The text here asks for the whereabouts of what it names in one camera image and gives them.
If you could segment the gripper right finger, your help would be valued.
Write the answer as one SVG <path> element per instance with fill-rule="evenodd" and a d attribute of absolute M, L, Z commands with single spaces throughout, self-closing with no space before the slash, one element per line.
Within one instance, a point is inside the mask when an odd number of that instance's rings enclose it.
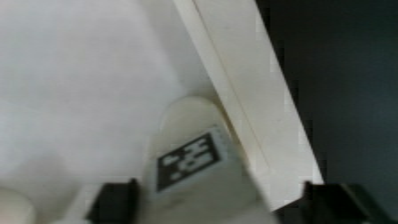
<path fill-rule="evenodd" d="M 359 184 L 304 184 L 299 199 L 274 214 L 281 224 L 391 224 L 391 217 Z"/>

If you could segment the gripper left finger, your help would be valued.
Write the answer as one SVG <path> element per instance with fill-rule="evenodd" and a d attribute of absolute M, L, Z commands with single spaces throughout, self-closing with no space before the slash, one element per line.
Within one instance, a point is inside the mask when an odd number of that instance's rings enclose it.
<path fill-rule="evenodd" d="M 139 196 L 141 186 L 135 179 L 101 186 L 86 215 L 91 224 L 135 224 Z"/>

